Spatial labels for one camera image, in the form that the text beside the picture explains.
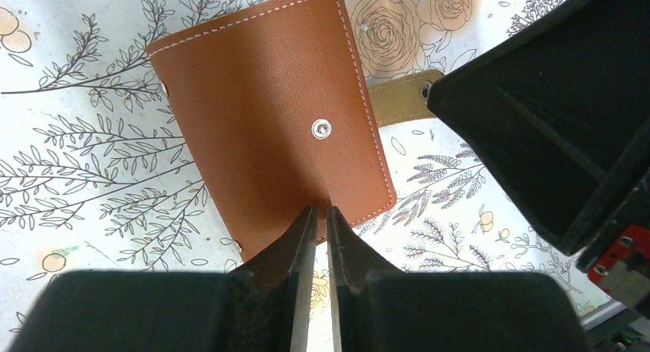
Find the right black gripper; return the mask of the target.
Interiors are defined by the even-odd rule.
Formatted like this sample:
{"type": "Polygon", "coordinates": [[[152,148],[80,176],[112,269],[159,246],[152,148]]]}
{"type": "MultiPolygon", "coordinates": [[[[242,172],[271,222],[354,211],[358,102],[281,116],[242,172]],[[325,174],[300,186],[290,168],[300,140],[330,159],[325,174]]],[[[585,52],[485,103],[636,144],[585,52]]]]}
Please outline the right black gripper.
{"type": "Polygon", "coordinates": [[[612,299],[649,316],[649,178],[632,188],[584,249],[577,268],[612,299]]]}

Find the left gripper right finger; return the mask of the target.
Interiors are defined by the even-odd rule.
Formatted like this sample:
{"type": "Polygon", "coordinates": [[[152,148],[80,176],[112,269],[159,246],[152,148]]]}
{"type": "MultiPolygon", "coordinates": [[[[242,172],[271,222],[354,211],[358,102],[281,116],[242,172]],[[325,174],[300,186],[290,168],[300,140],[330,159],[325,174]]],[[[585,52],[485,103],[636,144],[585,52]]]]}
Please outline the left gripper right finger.
{"type": "Polygon", "coordinates": [[[533,272],[407,273],[327,211],[337,351],[588,351],[568,297],[533,272]]]}

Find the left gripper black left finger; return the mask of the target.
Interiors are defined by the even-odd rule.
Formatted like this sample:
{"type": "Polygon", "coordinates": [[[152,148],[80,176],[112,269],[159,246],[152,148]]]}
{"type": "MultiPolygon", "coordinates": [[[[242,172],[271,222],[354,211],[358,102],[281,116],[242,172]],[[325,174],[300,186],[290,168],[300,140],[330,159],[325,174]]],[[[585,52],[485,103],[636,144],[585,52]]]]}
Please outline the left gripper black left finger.
{"type": "Polygon", "coordinates": [[[317,209],[228,273],[73,271],[48,285],[13,351],[304,351],[317,209]]]}

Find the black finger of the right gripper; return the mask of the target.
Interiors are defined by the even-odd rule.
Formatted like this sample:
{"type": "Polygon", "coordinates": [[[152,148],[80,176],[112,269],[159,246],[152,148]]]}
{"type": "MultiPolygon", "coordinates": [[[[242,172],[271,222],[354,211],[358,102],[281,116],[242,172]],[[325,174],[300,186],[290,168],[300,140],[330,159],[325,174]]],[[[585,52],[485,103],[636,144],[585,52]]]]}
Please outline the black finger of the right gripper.
{"type": "Polygon", "coordinates": [[[526,0],[428,108],[571,255],[649,222],[649,0],[526,0]]]}

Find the brown leather card holder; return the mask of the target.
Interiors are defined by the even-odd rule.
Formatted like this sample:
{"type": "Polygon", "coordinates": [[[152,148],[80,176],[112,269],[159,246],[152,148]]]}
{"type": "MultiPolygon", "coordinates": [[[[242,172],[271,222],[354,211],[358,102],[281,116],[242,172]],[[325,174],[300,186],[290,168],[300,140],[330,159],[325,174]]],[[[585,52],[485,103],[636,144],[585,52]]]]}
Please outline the brown leather card holder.
{"type": "Polygon", "coordinates": [[[155,41],[150,62],[248,261],[306,207],[351,226],[396,192],[379,128],[431,116],[424,71],[368,87],[344,0],[269,0],[155,41]]]}

